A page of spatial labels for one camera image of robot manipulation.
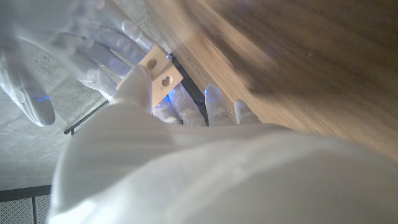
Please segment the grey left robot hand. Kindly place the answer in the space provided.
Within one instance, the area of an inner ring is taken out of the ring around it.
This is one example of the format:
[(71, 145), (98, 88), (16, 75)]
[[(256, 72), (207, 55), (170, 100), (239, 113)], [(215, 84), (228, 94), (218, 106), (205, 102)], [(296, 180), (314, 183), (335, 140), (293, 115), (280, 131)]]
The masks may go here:
[(227, 117), (152, 114), (151, 78), (130, 70), (111, 103), (71, 138), (54, 173), (49, 223), (396, 223), (397, 163), (359, 144)]

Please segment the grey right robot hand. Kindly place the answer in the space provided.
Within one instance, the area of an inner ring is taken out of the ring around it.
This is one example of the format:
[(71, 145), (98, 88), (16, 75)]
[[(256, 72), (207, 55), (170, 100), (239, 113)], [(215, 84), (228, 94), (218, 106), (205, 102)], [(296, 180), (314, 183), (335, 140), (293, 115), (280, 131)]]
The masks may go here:
[(29, 50), (49, 54), (111, 100), (117, 84), (102, 67), (125, 78), (156, 46), (114, 1), (1, 1), (1, 88), (38, 126), (53, 124), (55, 112)]

